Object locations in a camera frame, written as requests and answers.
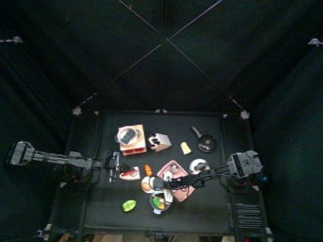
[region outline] toy kitchen item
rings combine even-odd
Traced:
[[[179,165],[179,163],[175,160],[170,160],[158,170],[157,177],[164,179],[164,174],[172,173],[172,178],[180,178],[188,175],[184,168]],[[191,194],[193,193],[195,188],[189,186],[188,188],[172,190],[172,195],[176,198],[177,201],[183,201]]]
[[[136,143],[140,134],[140,131],[134,127],[124,126],[118,128],[114,140],[117,143],[129,146]]]
[[[148,142],[149,148],[156,152],[172,146],[168,136],[160,133],[152,133]]]
[[[168,210],[170,203],[164,199],[164,192],[153,192],[149,196],[149,204],[153,209],[153,213],[160,215],[162,211]]]
[[[197,174],[201,170],[209,170],[208,162],[203,159],[195,159],[189,164],[189,173]]]
[[[124,155],[133,155],[146,152],[146,142],[142,125],[133,125],[118,128],[116,141],[120,143],[120,151],[122,151]]]
[[[211,135],[201,135],[196,127],[192,126],[192,130],[197,137],[197,148],[203,153],[211,153],[216,148],[216,140]]]
[[[136,201],[134,200],[128,200],[125,201],[125,203],[122,204],[122,209],[125,212],[129,212],[136,206]]]
[[[122,172],[122,173],[118,175],[118,178],[120,178],[121,180],[125,180],[125,181],[136,181],[136,180],[140,180],[140,171],[138,171],[138,167],[134,166],[129,171]]]
[[[150,177],[153,175],[153,171],[152,171],[152,168],[148,164],[145,164],[145,173],[146,173],[146,176]]]
[[[184,155],[187,155],[192,152],[185,142],[180,143],[180,147],[181,147],[181,151],[183,151]]]
[[[141,180],[141,189],[145,193],[152,193],[153,190],[150,188],[150,185],[149,185],[149,180],[150,180],[150,177],[145,177],[142,180]]]

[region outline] black enclosure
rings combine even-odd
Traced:
[[[4,0],[0,9],[2,158],[20,140],[68,151],[77,108],[80,117],[247,110],[272,174],[268,226],[281,241],[323,241],[323,45],[308,44],[323,42],[323,1]],[[1,165],[0,187],[0,240],[37,240],[52,168]]]

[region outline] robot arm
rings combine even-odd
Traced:
[[[30,143],[20,141],[12,146],[6,163],[10,165],[25,165],[30,161],[38,161],[53,164],[70,164],[76,167],[90,169],[92,159],[85,159],[77,152],[69,152],[69,155],[45,153],[34,150]]]
[[[204,183],[220,176],[232,176],[237,179],[248,177],[261,171],[263,165],[259,160],[259,155],[253,150],[245,153],[235,153],[227,160],[227,165],[220,166],[211,170],[201,170],[197,174],[177,179],[170,179],[162,182],[162,188],[169,190],[179,190],[188,186],[193,188],[204,187]],[[157,179],[153,180],[154,184],[160,184]]]

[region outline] small toy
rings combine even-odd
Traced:
[[[148,164],[145,164],[145,173],[146,173],[146,176],[149,177],[153,175],[152,169]]]
[[[141,189],[145,193],[152,193],[153,190],[150,188],[150,185],[149,185],[149,180],[150,180],[150,177],[145,177],[142,180],[141,180]]]
[[[140,171],[138,167],[134,166],[132,170],[120,174],[118,178],[125,181],[136,181],[140,180]]]
[[[177,166],[176,166],[175,164],[169,166],[169,171],[170,171],[173,174],[176,174],[176,172],[177,172]]]
[[[187,154],[189,154],[192,152],[185,142],[183,142],[180,144],[180,147],[181,147],[184,155],[187,155]]]
[[[136,206],[136,201],[134,200],[128,200],[124,204],[122,204],[122,209],[125,212],[129,212]]]
[[[168,136],[160,133],[152,133],[148,142],[149,148],[156,152],[172,146]]]

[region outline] metal rod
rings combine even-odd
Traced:
[[[124,1],[118,0],[118,2],[126,7],[126,9],[141,19],[141,21],[154,30],[156,33],[161,35],[157,29],[148,23],[148,21],[138,15],[138,13],[124,3]]]
[[[146,56],[149,56],[150,55],[150,53],[158,48],[161,46],[161,44],[158,44],[146,54],[145,54],[145,56],[142,57],[142,58],[140,58],[126,69],[125,69],[125,71],[122,71],[121,72],[121,74],[114,78],[114,79],[112,79],[109,82],[104,82],[102,83],[102,85],[101,85],[101,87],[104,87],[105,85],[109,85],[124,73],[126,73],[128,72],[128,70],[138,63],[138,62],[141,62],[142,60],[144,60],[144,58],[146,57]],[[93,96],[94,95],[97,95],[98,94],[98,92],[97,93],[94,93],[93,95],[90,95],[81,103],[80,103],[80,105],[76,107],[76,108],[80,108],[92,98],[93,98]]]
[[[189,59],[189,57],[184,54],[184,52],[179,49],[179,47],[172,43],[172,41],[169,39],[166,39],[166,41],[173,46],[173,48],[179,51],[179,53],[184,56],[184,58],[188,60],[188,62],[196,67],[199,72],[213,82],[213,80],[207,75],[207,73],[201,70],[201,68],[196,65],[196,63]],[[227,97],[231,99],[231,101],[236,104],[236,106],[243,111],[244,110],[243,106],[239,104],[239,102],[235,100],[235,98],[220,88],[219,85],[217,85],[217,89],[227,95]]]
[[[172,37],[175,37],[220,2],[221,2],[221,0],[219,0],[207,10],[204,10],[197,15],[197,17],[184,27],[181,27],[168,39],[170,39]]]

